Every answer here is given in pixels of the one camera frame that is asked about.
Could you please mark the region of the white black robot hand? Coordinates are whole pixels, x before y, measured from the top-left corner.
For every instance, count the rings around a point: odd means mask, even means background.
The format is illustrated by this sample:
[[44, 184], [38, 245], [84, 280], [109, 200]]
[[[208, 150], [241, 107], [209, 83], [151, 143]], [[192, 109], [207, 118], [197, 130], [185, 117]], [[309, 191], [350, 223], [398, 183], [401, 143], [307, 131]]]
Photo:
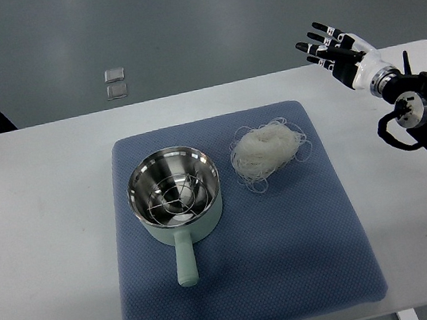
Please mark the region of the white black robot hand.
[[361, 37], [317, 22], [312, 27], [320, 34], [308, 32], [310, 42], [299, 41], [296, 49], [306, 53], [308, 62], [330, 71], [346, 87], [367, 89], [378, 75], [394, 69]]

